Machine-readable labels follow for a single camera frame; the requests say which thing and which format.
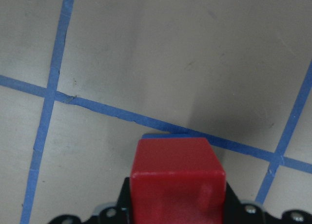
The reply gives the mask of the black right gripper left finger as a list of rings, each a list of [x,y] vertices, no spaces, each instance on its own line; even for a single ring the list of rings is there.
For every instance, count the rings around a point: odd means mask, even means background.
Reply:
[[[116,203],[118,224],[132,223],[132,201],[130,194],[130,178],[124,179],[120,194]]]

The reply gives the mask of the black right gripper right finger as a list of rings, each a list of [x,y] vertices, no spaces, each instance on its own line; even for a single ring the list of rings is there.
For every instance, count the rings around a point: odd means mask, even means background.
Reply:
[[[223,206],[223,223],[240,224],[242,221],[242,204],[233,189],[226,183],[225,202]]]

